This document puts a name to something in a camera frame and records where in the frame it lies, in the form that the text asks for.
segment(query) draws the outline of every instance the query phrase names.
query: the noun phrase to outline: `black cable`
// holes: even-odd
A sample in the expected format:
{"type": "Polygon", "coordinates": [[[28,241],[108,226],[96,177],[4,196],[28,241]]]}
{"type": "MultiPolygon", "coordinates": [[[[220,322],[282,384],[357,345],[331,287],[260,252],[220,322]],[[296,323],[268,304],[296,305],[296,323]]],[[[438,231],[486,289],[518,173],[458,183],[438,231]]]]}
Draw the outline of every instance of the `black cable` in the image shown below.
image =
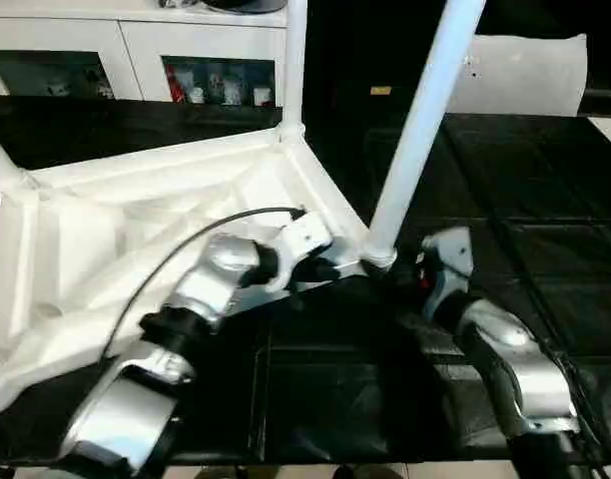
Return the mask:
{"type": "Polygon", "coordinates": [[[108,355],[108,352],[110,351],[110,348],[112,347],[113,342],[115,341],[115,336],[117,335],[117,332],[119,331],[119,328],[121,327],[122,323],[126,319],[126,314],[130,310],[130,308],[133,306],[137,298],[141,295],[141,293],[144,291],[144,289],[150,283],[150,281],[152,281],[153,278],[159,273],[159,271],[161,271],[162,268],[173,257],[175,257],[183,248],[185,248],[188,244],[190,244],[194,240],[197,240],[199,237],[205,235],[206,233],[216,228],[222,227],[226,223],[234,222],[236,220],[240,220],[242,218],[247,218],[247,217],[252,217],[255,215],[264,215],[267,213],[290,213],[293,219],[296,219],[302,216],[305,213],[305,211],[300,210],[298,208],[270,207],[270,208],[257,208],[255,210],[248,210],[246,212],[236,213],[234,215],[230,215],[229,217],[225,217],[220,220],[216,220],[215,222],[207,225],[206,227],[202,228],[198,232],[193,233],[192,235],[184,239],[182,242],[177,244],[177,246],[175,246],[173,250],[170,253],[168,253],[168,255],[157,265],[157,267],[155,267],[155,269],[153,269],[153,271],[148,276],[146,276],[146,278],[142,281],[139,287],[135,289],[135,292],[133,292],[131,297],[128,299],[128,302],[126,303],[119,317],[115,321],[115,325],[113,326],[113,329],[110,335],[108,336],[108,339],[106,340],[106,344],[104,345],[104,348],[102,349],[102,352],[99,355],[98,364],[102,363],[104,359],[106,358],[106,356],[108,355]]]}

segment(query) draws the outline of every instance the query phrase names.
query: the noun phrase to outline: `black table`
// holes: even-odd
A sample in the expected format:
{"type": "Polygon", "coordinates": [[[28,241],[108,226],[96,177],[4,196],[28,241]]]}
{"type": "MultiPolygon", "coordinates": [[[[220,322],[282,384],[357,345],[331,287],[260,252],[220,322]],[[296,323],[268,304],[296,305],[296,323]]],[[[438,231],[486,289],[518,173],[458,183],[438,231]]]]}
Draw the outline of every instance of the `black table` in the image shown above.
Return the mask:
{"type": "MultiPolygon", "coordinates": [[[[20,166],[39,168],[265,128],[278,117],[0,98],[0,141],[20,166]]],[[[308,130],[367,223],[400,120],[349,132],[330,119],[308,130]]],[[[611,435],[611,144],[583,119],[448,116],[399,245],[455,225],[471,229],[476,287],[541,334],[551,323],[611,435]]],[[[507,457],[480,379],[445,333],[360,277],[301,301],[228,323],[201,371],[176,463],[507,457]]],[[[96,372],[33,386],[1,413],[0,464],[50,462],[96,372]]]]}

